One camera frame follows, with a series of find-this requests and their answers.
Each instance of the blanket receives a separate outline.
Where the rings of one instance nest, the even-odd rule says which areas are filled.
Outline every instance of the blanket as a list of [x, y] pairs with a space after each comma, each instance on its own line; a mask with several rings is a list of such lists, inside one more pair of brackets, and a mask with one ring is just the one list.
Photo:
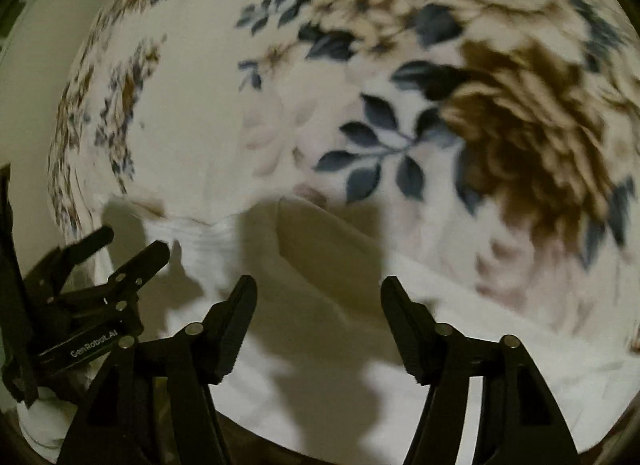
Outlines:
[[283, 447], [402, 463], [425, 391], [380, 311], [395, 274], [438, 321], [521, 337], [587, 450], [640, 390], [639, 52], [616, 0], [109, 0], [52, 211], [69, 241], [116, 226], [96, 282], [172, 245], [146, 336], [254, 275], [214, 398]]

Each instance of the screw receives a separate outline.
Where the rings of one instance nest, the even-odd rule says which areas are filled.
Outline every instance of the screw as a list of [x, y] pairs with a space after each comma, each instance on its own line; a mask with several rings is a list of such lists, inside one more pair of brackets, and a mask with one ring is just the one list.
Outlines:
[[520, 339], [513, 335], [505, 335], [502, 341], [511, 349], [516, 349], [520, 345]]
[[128, 350], [135, 343], [136, 343], [136, 340], [131, 335], [125, 335], [122, 339], [118, 341], [118, 346], [120, 346], [124, 350]]
[[442, 335], [443, 337], [448, 337], [453, 333], [453, 328], [444, 322], [438, 322], [435, 327], [436, 333], [438, 335]]
[[202, 324], [200, 324], [199, 322], [192, 322], [191, 324], [187, 325], [187, 327], [184, 329], [184, 332], [188, 335], [194, 336], [200, 335], [203, 330], [204, 326]]

